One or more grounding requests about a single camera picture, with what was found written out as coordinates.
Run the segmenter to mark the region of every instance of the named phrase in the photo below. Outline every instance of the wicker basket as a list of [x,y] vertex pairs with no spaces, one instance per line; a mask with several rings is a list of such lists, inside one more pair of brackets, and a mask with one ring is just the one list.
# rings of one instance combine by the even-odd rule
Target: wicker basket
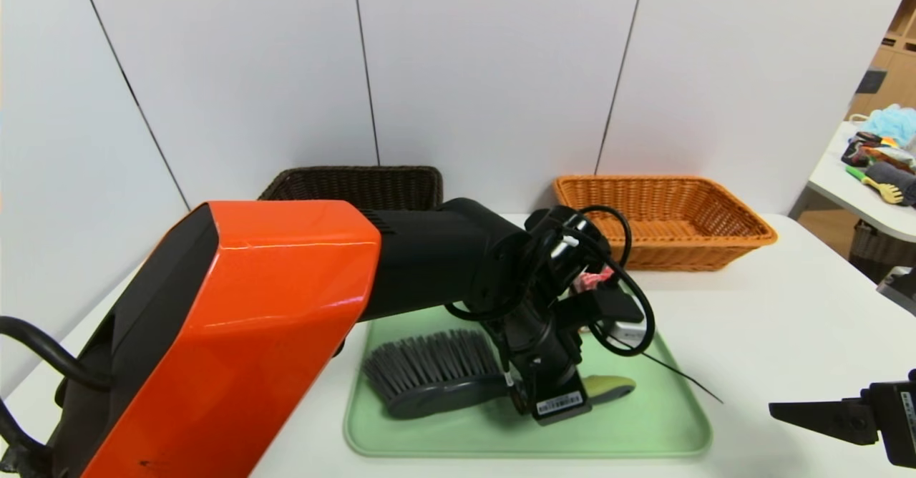
[[432,210],[442,174],[432,166],[312,166],[281,172],[259,200],[345,200],[365,210]]
[[[569,175],[553,183],[560,203],[601,204],[627,216],[633,230],[628,269],[718,270],[776,233],[716,182],[686,175]],[[620,254],[624,233],[616,218],[588,214]]]

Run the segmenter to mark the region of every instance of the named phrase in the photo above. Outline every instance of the gray bristles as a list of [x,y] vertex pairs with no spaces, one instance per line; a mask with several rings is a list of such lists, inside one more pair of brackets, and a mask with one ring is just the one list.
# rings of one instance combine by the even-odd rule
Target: gray bristles
[[376,393],[388,401],[425,384],[500,374],[500,367],[483,333],[452,329],[386,342],[369,354],[363,372]]

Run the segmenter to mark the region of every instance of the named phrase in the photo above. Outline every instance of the orange wicker basket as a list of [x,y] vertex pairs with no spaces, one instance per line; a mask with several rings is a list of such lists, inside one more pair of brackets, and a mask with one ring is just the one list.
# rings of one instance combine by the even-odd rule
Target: orange wicker basket
[[[560,203],[600,204],[627,216],[633,249],[627,269],[718,270],[758,247],[776,231],[717,182],[689,175],[566,175],[553,182]],[[589,213],[611,243],[624,231],[607,213]]]

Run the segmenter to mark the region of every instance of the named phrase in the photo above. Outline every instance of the barcode label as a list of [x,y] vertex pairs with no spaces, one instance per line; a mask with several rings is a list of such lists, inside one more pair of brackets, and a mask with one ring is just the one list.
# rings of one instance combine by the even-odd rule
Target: barcode label
[[562,396],[552,397],[537,403],[537,413],[540,416],[555,412],[557,410],[568,409],[570,406],[582,405],[582,394],[579,391],[563,394]]
[[916,406],[913,406],[913,398],[909,392],[900,393],[900,399],[903,402],[903,412],[907,416],[907,424],[910,425],[910,438],[913,441],[913,449],[916,449]]

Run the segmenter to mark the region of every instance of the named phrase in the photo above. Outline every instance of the green tray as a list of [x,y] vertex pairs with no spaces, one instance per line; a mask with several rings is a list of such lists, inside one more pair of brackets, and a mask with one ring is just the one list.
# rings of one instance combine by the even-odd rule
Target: green tray
[[[451,328],[478,328],[445,308],[373,321],[366,351],[387,341]],[[632,394],[590,413],[549,426],[520,416],[510,400],[424,419],[396,420],[362,373],[354,383],[343,431],[350,447],[369,457],[421,458],[661,458],[705,452],[712,426],[686,381],[645,357],[622,358],[583,336],[581,376],[615,374],[635,380]],[[648,353],[676,366],[659,335]]]

